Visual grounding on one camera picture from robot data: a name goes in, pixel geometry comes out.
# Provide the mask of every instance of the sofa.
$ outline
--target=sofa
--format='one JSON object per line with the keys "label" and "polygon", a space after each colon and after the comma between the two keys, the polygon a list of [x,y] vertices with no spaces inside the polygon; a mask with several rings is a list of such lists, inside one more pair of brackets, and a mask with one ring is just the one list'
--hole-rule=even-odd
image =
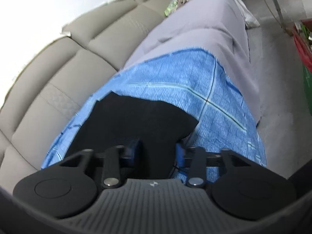
{"label": "sofa", "polygon": [[125,65],[170,0],[119,0],[63,28],[24,69],[0,111],[0,186],[12,193],[40,170],[55,137],[87,98]]}

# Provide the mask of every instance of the red bag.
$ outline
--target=red bag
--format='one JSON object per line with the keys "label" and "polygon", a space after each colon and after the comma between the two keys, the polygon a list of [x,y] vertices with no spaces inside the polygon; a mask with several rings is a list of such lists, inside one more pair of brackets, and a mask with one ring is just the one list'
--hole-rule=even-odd
{"label": "red bag", "polygon": [[[302,20],[302,23],[308,29],[312,29],[312,19]],[[300,59],[303,62],[303,64],[305,65],[305,67],[312,73],[312,53],[309,50],[309,48],[307,47],[304,40],[298,34],[295,25],[294,25],[294,29],[293,29],[293,34],[294,34],[294,43],[296,45]]]}

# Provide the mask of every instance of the gray floor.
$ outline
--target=gray floor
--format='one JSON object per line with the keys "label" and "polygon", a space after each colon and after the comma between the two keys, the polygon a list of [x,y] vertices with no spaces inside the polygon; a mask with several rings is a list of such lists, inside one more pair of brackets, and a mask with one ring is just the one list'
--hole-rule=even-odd
{"label": "gray floor", "polygon": [[[263,0],[243,0],[261,27],[248,30],[251,62],[261,92],[258,132],[267,166],[289,177],[312,159],[312,116],[304,90],[302,63],[292,37],[276,23]],[[272,0],[267,0],[274,12]],[[286,20],[312,18],[312,0],[278,0]]]}

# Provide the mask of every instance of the gray ribbed plate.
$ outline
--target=gray ribbed plate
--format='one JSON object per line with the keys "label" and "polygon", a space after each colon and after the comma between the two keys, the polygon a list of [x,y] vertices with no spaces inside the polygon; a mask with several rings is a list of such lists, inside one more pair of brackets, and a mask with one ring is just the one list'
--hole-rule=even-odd
{"label": "gray ribbed plate", "polygon": [[107,234],[220,234],[252,224],[227,215],[203,189],[186,187],[178,179],[128,179],[120,188],[104,190],[85,212],[61,222]]}

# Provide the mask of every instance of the blue cloth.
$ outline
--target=blue cloth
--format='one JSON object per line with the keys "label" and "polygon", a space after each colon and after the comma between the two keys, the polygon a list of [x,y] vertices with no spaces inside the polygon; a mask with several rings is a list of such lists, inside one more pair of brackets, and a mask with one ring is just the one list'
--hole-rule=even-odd
{"label": "blue cloth", "polygon": [[[194,116],[199,124],[185,139],[188,146],[202,146],[209,152],[229,148],[266,166],[264,146],[243,96],[210,52],[188,48],[147,60],[114,75],[89,97],[54,140],[42,168],[64,158],[95,102],[110,91],[165,101]],[[177,176],[185,180],[182,174]],[[208,180],[215,181],[217,177],[217,168],[207,168]]]}

